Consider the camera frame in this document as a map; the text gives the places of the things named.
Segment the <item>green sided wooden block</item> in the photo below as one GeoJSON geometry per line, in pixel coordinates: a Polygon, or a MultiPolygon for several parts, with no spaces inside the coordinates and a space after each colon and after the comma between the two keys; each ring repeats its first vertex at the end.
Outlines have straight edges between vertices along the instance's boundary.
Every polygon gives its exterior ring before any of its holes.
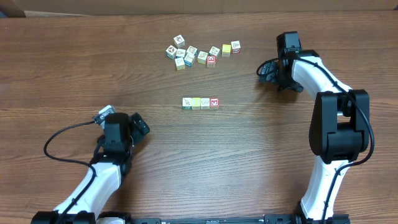
{"type": "Polygon", "coordinates": [[[182,108],[184,110],[192,109],[192,98],[182,98],[182,108]]]}

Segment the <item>letter L wooden block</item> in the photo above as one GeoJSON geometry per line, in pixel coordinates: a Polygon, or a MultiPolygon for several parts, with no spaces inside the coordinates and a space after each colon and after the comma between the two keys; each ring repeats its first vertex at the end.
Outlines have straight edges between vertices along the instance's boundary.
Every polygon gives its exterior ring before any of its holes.
{"type": "Polygon", "coordinates": [[[192,109],[200,110],[201,109],[201,98],[193,97],[192,98],[192,109]]]}

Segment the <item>white wooden block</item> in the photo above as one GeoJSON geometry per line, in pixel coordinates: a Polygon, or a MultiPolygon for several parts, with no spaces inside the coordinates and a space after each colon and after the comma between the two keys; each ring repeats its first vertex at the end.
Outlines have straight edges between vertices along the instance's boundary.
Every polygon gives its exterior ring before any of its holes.
{"type": "Polygon", "coordinates": [[[210,99],[209,98],[201,98],[200,101],[200,108],[202,110],[208,110],[210,109],[210,99]]]}

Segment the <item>red letter wooden block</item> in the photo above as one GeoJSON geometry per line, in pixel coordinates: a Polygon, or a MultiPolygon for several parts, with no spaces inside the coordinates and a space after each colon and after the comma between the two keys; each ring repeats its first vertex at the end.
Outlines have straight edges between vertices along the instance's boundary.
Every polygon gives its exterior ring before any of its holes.
{"type": "Polygon", "coordinates": [[[210,109],[217,110],[220,107],[219,98],[210,98],[210,109]]]}

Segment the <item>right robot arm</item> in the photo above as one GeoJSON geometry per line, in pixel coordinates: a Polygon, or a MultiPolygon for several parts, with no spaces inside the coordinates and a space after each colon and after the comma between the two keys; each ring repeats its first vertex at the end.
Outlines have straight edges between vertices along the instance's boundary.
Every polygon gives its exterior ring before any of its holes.
{"type": "Polygon", "coordinates": [[[303,50],[296,31],[277,36],[277,57],[256,70],[259,80],[280,91],[303,90],[314,99],[308,134],[315,162],[306,193],[292,215],[265,215],[265,223],[349,223],[335,215],[334,202],[350,167],[365,163],[374,152],[369,119],[370,98],[354,90],[324,66],[314,50],[303,50]]]}

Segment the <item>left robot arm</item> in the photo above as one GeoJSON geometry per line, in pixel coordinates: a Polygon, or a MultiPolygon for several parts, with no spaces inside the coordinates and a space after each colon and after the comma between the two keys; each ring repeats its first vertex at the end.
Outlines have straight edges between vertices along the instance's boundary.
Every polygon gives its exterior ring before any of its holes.
{"type": "Polygon", "coordinates": [[[87,166],[88,172],[71,195],[51,212],[37,212],[31,224],[56,223],[132,223],[127,212],[104,212],[103,207],[120,188],[132,167],[133,149],[150,128],[139,113],[98,115],[93,121],[75,124],[57,131],[44,144],[44,154],[56,161],[87,166]],[[69,129],[97,123],[104,134],[97,140],[89,162],[63,159],[49,154],[50,142],[69,129]]]}

